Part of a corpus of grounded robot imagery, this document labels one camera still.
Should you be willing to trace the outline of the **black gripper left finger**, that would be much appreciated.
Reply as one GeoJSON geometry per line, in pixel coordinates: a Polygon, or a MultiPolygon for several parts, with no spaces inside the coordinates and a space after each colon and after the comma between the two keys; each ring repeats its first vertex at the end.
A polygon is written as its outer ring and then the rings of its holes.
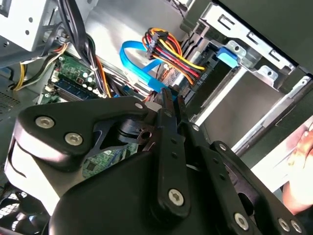
{"type": "Polygon", "coordinates": [[[83,178],[83,164],[102,151],[136,143],[139,151],[125,160],[148,152],[156,158],[157,172],[169,173],[169,153],[186,165],[176,99],[163,89],[157,110],[132,96],[26,108],[15,122],[5,173],[50,216],[71,188],[91,178],[83,178]]]}

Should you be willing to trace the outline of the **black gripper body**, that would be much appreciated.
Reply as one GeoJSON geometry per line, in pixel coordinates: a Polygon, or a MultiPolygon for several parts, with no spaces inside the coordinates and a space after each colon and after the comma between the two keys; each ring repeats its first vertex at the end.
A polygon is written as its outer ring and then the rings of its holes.
{"type": "Polygon", "coordinates": [[[157,172],[148,152],[71,188],[49,222],[51,235],[217,235],[209,219],[213,197],[200,174],[166,155],[157,172]]]}

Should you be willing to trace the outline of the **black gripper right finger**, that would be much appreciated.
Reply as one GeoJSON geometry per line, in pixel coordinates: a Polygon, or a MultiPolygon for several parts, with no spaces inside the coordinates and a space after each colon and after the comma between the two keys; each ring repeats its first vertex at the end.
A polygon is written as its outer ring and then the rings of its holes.
{"type": "Polygon", "coordinates": [[[178,130],[186,137],[188,163],[196,163],[213,197],[209,219],[219,235],[305,235],[300,221],[221,141],[208,144],[176,99],[178,130]]]}

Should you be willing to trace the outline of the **person's hand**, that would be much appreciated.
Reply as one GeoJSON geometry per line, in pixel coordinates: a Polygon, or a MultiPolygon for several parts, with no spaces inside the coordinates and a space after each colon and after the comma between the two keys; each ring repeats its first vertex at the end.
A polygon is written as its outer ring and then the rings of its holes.
{"type": "Polygon", "coordinates": [[[283,186],[282,200],[294,215],[313,205],[313,131],[306,131],[288,159],[290,180],[283,186]]]}

